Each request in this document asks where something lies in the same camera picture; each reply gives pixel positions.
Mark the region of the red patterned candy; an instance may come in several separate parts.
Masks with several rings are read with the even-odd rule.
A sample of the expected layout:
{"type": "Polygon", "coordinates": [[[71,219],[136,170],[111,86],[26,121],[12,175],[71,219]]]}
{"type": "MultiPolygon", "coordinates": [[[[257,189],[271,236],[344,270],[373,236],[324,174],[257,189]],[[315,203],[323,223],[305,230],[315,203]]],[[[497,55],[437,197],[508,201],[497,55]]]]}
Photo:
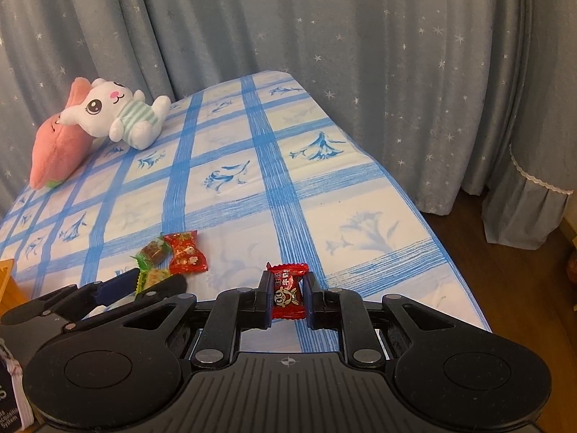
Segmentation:
{"type": "Polygon", "coordinates": [[[172,257],[169,270],[172,274],[195,274],[208,270],[206,257],[197,246],[198,231],[168,233],[163,240],[170,247],[172,257]]]}

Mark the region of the green white snack packet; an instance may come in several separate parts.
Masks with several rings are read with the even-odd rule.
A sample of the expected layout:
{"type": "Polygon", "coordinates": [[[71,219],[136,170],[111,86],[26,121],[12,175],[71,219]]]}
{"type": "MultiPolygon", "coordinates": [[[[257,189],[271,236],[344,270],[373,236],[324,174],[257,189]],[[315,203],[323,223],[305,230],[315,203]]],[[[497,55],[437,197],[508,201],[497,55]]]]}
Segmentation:
{"type": "Polygon", "coordinates": [[[123,304],[130,303],[135,299],[136,295],[139,292],[143,291],[146,288],[152,287],[154,284],[159,283],[161,280],[165,280],[168,277],[170,277],[170,272],[167,269],[154,268],[148,270],[147,272],[140,271],[140,276],[137,281],[136,290],[132,294],[122,298],[121,300],[115,302],[109,307],[97,306],[94,301],[94,295],[97,289],[98,281],[101,281],[103,283],[104,281],[110,280],[113,277],[122,274],[128,270],[131,270],[133,268],[138,268],[138,266],[136,264],[130,264],[125,265],[119,269],[103,269],[103,271],[98,269],[96,265],[85,266],[81,276],[81,282],[85,285],[94,284],[95,287],[93,288],[91,296],[88,297],[88,302],[84,304],[83,309],[87,310],[87,313],[83,315],[81,319],[85,320],[89,317],[98,316],[103,312],[107,312],[108,310],[114,309],[123,304]]]}

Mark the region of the white bunny plush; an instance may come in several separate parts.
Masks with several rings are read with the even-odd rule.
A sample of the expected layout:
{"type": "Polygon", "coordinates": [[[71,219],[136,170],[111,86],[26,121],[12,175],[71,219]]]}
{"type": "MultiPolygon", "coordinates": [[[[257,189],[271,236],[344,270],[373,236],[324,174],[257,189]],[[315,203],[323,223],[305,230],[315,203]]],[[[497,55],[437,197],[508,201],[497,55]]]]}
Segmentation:
{"type": "Polygon", "coordinates": [[[95,139],[108,137],[123,141],[132,149],[147,150],[158,139],[168,116],[171,99],[161,95],[151,105],[141,90],[114,82],[95,79],[85,99],[62,111],[58,124],[79,126],[95,139]]]}

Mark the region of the blue checked tablecloth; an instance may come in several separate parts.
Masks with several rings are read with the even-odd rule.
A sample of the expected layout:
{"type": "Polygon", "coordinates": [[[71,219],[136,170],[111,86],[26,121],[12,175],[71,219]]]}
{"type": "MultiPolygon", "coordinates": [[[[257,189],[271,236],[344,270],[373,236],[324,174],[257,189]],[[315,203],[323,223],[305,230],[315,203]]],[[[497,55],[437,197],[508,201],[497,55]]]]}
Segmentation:
{"type": "Polygon", "coordinates": [[[253,287],[267,265],[304,262],[322,287],[378,301],[399,293],[486,327],[416,205],[291,76],[264,71],[175,103],[139,152],[96,143],[56,189],[25,189],[1,225],[1,255],[36,297],[108,280],[164,233],[194,231],[202,300],[253,287]]]}

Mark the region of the pink strawberry plush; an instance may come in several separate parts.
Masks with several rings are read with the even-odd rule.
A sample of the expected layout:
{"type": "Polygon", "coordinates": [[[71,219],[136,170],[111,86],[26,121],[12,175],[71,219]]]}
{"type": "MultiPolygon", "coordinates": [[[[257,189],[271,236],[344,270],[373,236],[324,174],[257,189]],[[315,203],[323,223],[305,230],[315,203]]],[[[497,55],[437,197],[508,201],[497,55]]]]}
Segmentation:
{"type": "Polygon", "coordinates": [[[29,186],[33,190],[54,189],[85,160],[94,138],[78,125],[57,123],[59,113],[38,128],[31,154],[29,186]]]}

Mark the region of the grey lace trimmed cover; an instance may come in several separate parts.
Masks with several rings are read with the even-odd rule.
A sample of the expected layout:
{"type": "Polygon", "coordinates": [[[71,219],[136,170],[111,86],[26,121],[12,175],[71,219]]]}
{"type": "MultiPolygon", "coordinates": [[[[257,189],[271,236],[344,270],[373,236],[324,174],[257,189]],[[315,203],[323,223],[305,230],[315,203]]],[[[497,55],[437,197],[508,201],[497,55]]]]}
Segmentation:
{"type": "Polygon", "coordinates": [[[483,203],[490,244],[537,249],[576,197],[576,0],[523,0],[514,119],[483,203]]]}

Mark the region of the orange plastic tray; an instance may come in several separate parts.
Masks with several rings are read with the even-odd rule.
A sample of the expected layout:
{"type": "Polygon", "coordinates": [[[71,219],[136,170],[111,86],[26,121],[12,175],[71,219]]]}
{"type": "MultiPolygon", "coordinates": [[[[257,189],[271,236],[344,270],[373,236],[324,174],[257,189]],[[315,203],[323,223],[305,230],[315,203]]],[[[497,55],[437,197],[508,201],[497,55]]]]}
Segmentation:
{"type": "Polygon", "coordinates": [[[12,276],[14,266],[14,259],[0,262],[0,316],[29,301],[12,276]]]}

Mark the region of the green candy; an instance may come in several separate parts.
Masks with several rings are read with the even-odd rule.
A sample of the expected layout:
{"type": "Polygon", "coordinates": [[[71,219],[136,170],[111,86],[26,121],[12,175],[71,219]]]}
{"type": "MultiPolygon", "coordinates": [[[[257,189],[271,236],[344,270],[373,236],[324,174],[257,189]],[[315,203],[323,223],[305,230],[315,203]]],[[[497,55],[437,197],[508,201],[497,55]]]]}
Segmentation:
{"type": "Polygon", "coordinates": [[[142,247],[133,258],[136,260],[139,270],[147,272],[157,268],[165,260],[169,250],[170,248],[164,237],[159,235],[142,247]]]}

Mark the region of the small red foil candy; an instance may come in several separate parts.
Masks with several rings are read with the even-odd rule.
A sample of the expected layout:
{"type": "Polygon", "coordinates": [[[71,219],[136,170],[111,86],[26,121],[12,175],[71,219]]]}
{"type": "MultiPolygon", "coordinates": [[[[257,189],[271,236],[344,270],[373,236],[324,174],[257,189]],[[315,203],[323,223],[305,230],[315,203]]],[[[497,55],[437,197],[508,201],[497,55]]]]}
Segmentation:
{"type": "Polygon", "coordinates": [[[305,307],[300,289],[302,278],[308,273],[306,263],[289,263],[272,266],[267,264],[267,271],[273,277],[274,320],[301,320],[305,318],[305,307]]]}

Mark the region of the grey star curtain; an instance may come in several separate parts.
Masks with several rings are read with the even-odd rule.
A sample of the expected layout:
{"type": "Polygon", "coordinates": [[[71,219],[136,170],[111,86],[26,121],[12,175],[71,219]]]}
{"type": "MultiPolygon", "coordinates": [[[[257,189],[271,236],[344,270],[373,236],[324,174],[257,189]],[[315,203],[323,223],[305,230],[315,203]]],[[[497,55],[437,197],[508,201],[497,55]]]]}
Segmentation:
{"type": "Polygon", "coordinates": [[[479,194],[507,148],[523,0],[1,0],[1,206],[78,76],[180,100],[292,75],[417,207],[479,194]]]}

